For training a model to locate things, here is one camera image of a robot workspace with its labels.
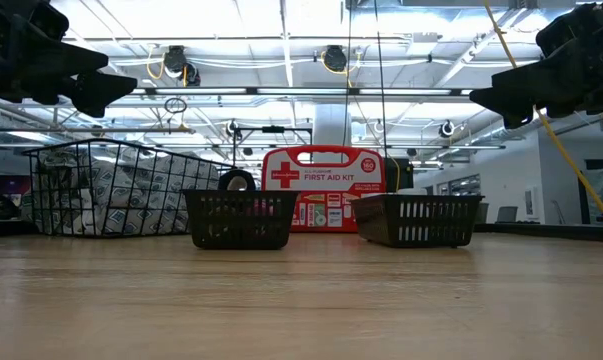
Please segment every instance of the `black wire basket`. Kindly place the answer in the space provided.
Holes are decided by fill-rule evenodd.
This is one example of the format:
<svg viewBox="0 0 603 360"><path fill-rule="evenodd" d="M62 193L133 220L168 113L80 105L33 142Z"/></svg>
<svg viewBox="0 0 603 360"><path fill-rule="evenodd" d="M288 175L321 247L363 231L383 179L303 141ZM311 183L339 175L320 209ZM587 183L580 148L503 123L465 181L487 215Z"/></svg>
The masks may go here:
<svg viewBox="0 0 603 360"><path fill-rule="evenodd" d="M377 195L352 201L359 235L396 248L470 243L483 196Z"/></svg>
<svg viewBox="0 0 603 360"><path fill-rule="evenodd" d="M288 243L298 192L183 192L199 248L276 250Z"/></svg>
<svg viewBox="0 0 603 360"><path fill-rule="evenodd" d="M217 189L232 167L160 148L90 139L28 150L22 215L47 235L188 233L183 189Z"/></svg>

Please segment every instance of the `black tape roll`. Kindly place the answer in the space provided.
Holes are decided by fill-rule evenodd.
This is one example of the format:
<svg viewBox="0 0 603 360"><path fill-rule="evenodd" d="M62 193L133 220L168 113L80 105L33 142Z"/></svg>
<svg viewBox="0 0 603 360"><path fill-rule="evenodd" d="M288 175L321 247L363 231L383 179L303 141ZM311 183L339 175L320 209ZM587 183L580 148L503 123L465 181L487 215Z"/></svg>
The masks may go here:
<svg viewBox="0 0 603 360"><path fill-rule="evenodd" d="M257 185L252 174L244 170L230 170L219 178L219 190L254 191Z"/></svg>

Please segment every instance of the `cable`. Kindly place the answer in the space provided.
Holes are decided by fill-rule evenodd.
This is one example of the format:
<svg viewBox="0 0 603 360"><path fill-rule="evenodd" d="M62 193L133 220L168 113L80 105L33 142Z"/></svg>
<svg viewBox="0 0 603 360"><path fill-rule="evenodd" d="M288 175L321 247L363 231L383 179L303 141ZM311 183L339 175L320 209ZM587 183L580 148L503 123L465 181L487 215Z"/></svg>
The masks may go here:
<svg viewBox="0 0 603 360"><path fill-rule="evenodd" d="M388 160L388 134L386 133L385 124L385 85L383 83L383 54L381 53L381 31L379 29L379 6L377 0L374 0L374 17L377 22L377 45L379 47L379 74L381 76L381 110L383 112L383 150L385 153L385 162ZM396 160L392 159L397 165L397 172L400 172L399 164ZM399 189L399 182L397 181L397 191Z"/></svg>
<svg viewBox="0 0 603 360"><path fill-rule="evenodd" d="M359 103L359 99L357 99L356 96L353 96L353 98L354 98L354 101L356 101L356 103L357 103L357 107L359 107L359 111L361 112L361 117L363 118L363 121L365 121L365 125L368 127L368 129L370 129L370 133L372 133L374 140L376 140L376 142L378 144L380 144L381 142L379 141L379 138L374 133L374 131L372 131L372 128L370 127L370 123L368 122L368 119L366 119L365 115L363 114L363 109L361 109L361 104ZM399 184L401 184L401 167L399 166L399 163L392 157L392 155L388 154L387 150L385 151L385 153L390 158L390 160L392 160L394 162L394 165L396 165L396 167L397 167L397 187L396 187L395 192L399 192Z"/></svg>
<svg viewBox="0 0 603 360"><path fill-rule="evenodd" d="M497 36L499 37L499 41L501 41L501 45L503 46L503 51L505 51L506 55L508 56L508 59L510 60L510 63L512 63L512 67L516 68L517 63L514 60L512 53L510 52L510 48L508 47L508 44L506 43L505 39L503 38L503 33L501 32L499 25L494 20L494 14L492 14L492 9L490 8L490 0L483 0L483 4L485 6L485 10L488 12L490 21L492 21L492 26L494 28L494 31L497 33ZM539 119L541 119L541 121L543 122L543 126L545 127L545 130L547 131L547 133L550 136L550 139L552 140L554 145L556 145L556 147L559 149L559 152L561 153L561 155L563 156L565 161L568 162L568 164L570 165L570 167L572 168L574 173L577 175L577 177L579 178L579 181L581 181L581 184L583 184L583 187L585 187L585 190L594 199L594 202L597 204L599 211L601 211L601 213L603 213L603 202L601 201L601 198L599 198L599 195L597 195L597 192L594 190L594 188L592 188L592 185L590 185L590 182L588 181L588 179L586 179L585 176L581 173L581 171L579 170L579 167L574 163L574 161L572 160L572 158L570 157L568 152L565 150L565 148L563 147L563 144L561 144L561 141L559 140L557 135L552 130L552 127L550 126L550 123L548 122L548 119L545 117L545 115L543 115L541 113L541 111L539 111L539 109L537 109L536 106L534 107L534 110L536 111L537 115L539 116Z"/></svg>
<svg viewBox="0 0 603 360"><path fill-rule="evenodd" d="M163 57L161 58L161 71L159 72L159 75L154 75L152 73L152 70L150 69L150 59L152 58L152 52L154 51L154 48L150 48L150 53L148 54L148 61L145 64L145 69L148 71L148 75L150 75L150 77L152 77L155 80L159 80L161 79L161 76L163 76L163 69L165 68L165 53L163 53Z"/></svg>

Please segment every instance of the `ceiling light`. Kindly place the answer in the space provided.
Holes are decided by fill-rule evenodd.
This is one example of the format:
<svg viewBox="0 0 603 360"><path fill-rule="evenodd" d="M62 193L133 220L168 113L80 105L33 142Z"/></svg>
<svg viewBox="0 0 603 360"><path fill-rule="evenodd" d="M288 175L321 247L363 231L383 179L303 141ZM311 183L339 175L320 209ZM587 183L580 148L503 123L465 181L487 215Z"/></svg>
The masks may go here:
<svg viewBox="0 0 603 360"><path fill-rule="evenodd" d="M150 86L153 86L153 87L157 87L157 84L155 84L154 81L152 81L150 79L143 79L143 80L141 80L141 82L144 83L144 84L148 84Z"/></svg>
<svg viewBox="0 0 603 360"><path fill-rule="evenodd" d="M504 145L463 145L450 146L450 149L454 150L502 150L505 149Z"/></svg>
<svg viewBox="0 0 603 360"><path fill-rule="evenodd" d="M413 95L413 96L428 96L428 95L450 95L450 90L447 89L361 89L361 95Z"/></svg>
<svg viewBox="0 0 603 360"><path fill-rule="evenodd" d="M443 168L421 168L421 167L415 167L414 171L441 171L443 170Z"/></svg>
<svg viewBox="0 0 603 360"><path fill-rule="evenodd" d="M347 89L334 88L263 88L257 89L260 95L345 95Z"/></svg>
<svg viewBox="0 0 603 360"><path fill-rule="evenodd" d="M51 137L40 134L40 133L31 133L31 132L25 132L25 131L11 131L8 134L10 134L12 136L18 136L20 138L34 140L34 141L40 141L40 142L50 142L52 140Z"/></svg>
<svg viewBox="0 0 603 360"><path fill-rule="evenodd" d="M441 150L447 146L443 145L388 145L390 149L422 149L422 150Z"/></svg>
<svg viewBox="0 0 603 360"><path fill-rule="evenodd" d="M227 95L245 94L245 88L178 88L178 89L152 89L157 95Z"/></svg>

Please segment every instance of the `red first aid kit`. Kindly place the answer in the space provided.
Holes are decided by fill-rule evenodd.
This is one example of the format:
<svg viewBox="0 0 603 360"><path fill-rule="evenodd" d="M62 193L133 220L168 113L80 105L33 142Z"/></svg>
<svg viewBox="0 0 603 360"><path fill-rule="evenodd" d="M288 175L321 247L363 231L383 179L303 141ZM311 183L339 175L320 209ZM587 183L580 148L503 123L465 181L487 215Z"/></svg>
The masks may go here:
<svg viewBox="0 0 603 360"><path fill-rule="evenodd" d="M345 154L344 164L303 164L303 153ZM263 161L263 190L294 190L294 232L356 232L351 200L385 192L383 158L376 152L333 145L308 145L269 152Z"/></svg>

